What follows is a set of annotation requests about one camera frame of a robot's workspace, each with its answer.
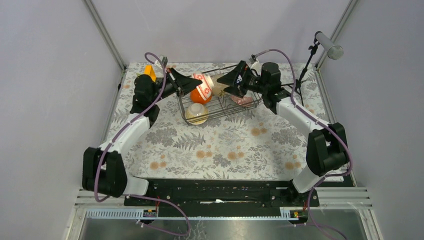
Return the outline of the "yellow sun pattern bowl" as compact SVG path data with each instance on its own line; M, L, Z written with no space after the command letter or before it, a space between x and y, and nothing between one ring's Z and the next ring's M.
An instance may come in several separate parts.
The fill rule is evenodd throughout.
M191 104L185 111L185 119L191 125L201 125L208 119L208 109L200 103Z

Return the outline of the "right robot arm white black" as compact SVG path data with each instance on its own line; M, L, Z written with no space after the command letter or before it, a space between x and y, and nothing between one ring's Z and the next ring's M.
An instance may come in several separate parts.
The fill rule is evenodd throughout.
M306 192L325 178L330 171L338 170L350 162L344 127L330 124L299 104L281 82L279 66L274 62L262 64L260 74L245 61L217 79L226 85L224 91L242 98L251 91L261 95L263 104L274 114L285 118L306 139L306 167L291 181L287 201L293 206L301 205Z

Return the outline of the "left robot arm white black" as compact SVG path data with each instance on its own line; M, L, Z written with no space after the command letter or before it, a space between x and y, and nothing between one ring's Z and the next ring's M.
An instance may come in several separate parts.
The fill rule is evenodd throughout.
M182 75L174 68L164 71L164 77L155 77L154 71L137 76L134 80L132 107L119 131L98 147L88 147L83 153L82 188L110 197L135 196L144 206L152 204L155 192L146 179L130 175L124 166L124 157L139 138L158 118L157 103L173 94L189 94L202 81Z

